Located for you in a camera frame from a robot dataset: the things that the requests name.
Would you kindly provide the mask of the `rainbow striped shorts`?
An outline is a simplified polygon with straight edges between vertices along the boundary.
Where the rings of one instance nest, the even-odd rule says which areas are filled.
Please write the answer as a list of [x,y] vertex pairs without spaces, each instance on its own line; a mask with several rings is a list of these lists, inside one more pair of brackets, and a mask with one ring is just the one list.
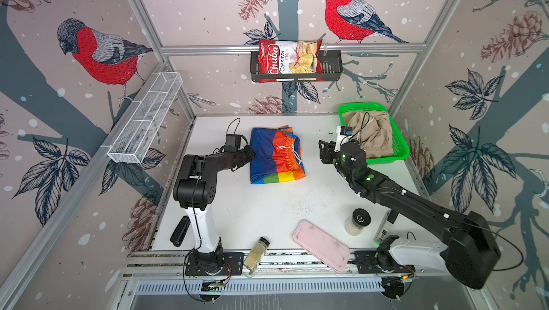
[[250,163],[251,184],[279,184],[306,177],[300,138],[293,128],[253,128],[250,145],[256,157]]

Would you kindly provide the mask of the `beige shorts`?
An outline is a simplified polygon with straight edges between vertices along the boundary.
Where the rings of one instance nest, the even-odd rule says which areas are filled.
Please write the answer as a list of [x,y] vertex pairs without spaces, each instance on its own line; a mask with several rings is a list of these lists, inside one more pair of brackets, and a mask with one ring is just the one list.
[[367,158],[393,155],[393,128],[385,111],[350,111],[343,114],[344,124],[353,130],[352,140],[359,143]]

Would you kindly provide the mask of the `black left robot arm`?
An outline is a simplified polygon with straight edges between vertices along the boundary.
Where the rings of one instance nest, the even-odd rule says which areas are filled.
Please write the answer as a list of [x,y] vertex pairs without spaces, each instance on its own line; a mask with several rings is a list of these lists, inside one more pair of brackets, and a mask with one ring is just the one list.
[[222,171],[237,171],[256,157],[251,146],[230,148],[205,156],[185,155],[173,199],[185,210],[194,234],[194,249],[211,254],[221,247],[210,204],[217,193],[217,177]]

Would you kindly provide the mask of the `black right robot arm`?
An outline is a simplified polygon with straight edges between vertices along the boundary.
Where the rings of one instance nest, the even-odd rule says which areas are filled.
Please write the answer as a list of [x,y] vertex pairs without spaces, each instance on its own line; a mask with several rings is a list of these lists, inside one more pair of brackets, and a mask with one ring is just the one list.
[[319,141],[323,164],[332,164],[360,197],[389,208],[434,235],[436,243],[409,242],[389,235],[377,247],[377,265],[384,271],[398,267],[427,267],[447,271],[461,284],[482,289],[501,257],[495,234],[486,219],[471,211],[461,214],[434,204],[367,165],[365,152],[350,141],[336,147]]

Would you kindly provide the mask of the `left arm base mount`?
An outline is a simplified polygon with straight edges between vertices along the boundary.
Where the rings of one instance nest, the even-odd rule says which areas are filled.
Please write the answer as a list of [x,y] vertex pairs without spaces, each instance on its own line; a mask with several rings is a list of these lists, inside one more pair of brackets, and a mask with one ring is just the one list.
[[200,253],[192,250],[184,263],[185,277],[241,276],[244,254],[241,252]]

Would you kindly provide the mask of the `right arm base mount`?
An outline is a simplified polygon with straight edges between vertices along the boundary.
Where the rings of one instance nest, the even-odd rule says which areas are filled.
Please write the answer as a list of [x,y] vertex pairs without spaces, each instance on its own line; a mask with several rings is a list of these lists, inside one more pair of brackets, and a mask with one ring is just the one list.
[[354,252],[353,264],[360,274],[412,274],[413,265],[401,265],[387,251],[369,249]]

